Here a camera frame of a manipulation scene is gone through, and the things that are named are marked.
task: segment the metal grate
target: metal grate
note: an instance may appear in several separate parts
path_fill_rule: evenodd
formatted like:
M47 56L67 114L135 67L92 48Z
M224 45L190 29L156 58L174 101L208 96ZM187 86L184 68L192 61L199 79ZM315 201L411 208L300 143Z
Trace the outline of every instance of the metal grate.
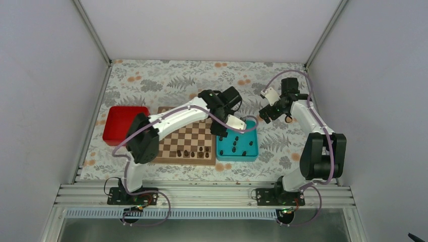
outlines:
M123 208L69 208L66 218L122 218ZM127 218L163 219L167 209L146 208ZM276 218L275 209L171 209L170 219L263 219Z

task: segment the plastic container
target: plastic container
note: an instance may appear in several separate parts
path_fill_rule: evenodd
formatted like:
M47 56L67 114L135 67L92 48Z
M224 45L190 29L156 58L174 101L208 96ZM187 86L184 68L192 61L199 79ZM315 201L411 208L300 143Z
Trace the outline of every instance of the plastic container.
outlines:
M113 106L109 110L107 121L105 122L102 140L110 146L118 146L125 138L126 134L139 113L149 116L147 107L142 106Z
M255 122L251 120L246 120L245 123L247 124L247 129L255 126ZM251 162L257 159L257 130L243 134L229 129L227 132L228 136L226 138L217 136L216 155L219 161Z

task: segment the checkered board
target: checkered board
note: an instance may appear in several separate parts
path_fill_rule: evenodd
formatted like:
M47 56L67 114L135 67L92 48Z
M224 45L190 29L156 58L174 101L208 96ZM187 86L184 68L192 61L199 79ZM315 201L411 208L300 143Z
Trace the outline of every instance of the checkered board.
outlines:
M159 107L157 112L165 112L172 108ZM205 119L170 133L159 142L159 153L152 162L216 165L216 136L209 130L211 123L211 119Z

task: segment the floor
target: floor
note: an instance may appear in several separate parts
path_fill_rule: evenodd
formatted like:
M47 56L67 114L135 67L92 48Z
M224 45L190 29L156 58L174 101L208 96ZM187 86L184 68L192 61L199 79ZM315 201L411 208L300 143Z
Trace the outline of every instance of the floor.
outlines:
M99 110L84 163L77 180L104 180L122 176L125 160L113 158L113 147L102 140L109 109L115 105L147 106L156 113L159 106L181 105L203 89L225 90L234 86L243 103L237 116L257 115L268 104L259 93L278 72L304 70L302 64L200 62L174 60L116 60ZM287 73L273 82L280 89L280 80L297 77L299 89L307 93L303 76ZM257 129L259 157L255 162L219 162L215 166L146 164L143 180L162 181L274 181L299 166L306 137L298 120L286 124L280 118L270 124L260 122ZM118 153L126 152L121 148Z
M308 221L314 209L296 213L293 222ZM138 221L153 223L156 220ZM323 209L310 226L280 227L268 220L168 220L150 228L123 226L118 219L66 219L59 241L351 241L342 209Z

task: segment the leaf pattern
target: leaf pattern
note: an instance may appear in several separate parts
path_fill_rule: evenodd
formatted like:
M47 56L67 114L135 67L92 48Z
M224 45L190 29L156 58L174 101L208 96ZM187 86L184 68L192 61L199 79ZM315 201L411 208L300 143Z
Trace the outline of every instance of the leaf pattern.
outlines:
M239 117L257 115L268 102L260 90L278 72L288 69L304 71L302 64L256 62L201 62L177 60L116 60L112 68L95 129L89 144L80 179L106 179L122 176L125 161L113 158L113 147L102 140L109 109L115 105L147 106L156 113L159 106L178 106L204 89L225 90L234 86L243 98ZM303 76L286 73L272 83L276 89L285 77L297 77L301 93L308 93ZM238 84L238 80L248 82ZM306 137L298 122L286 124L284 117L257 128L259 157L255 162L219 162L213 166L144 165L143 180L213 181L242 183L275 181L299 167L291 154L301 154ZM124 147L118 153L127 153Z

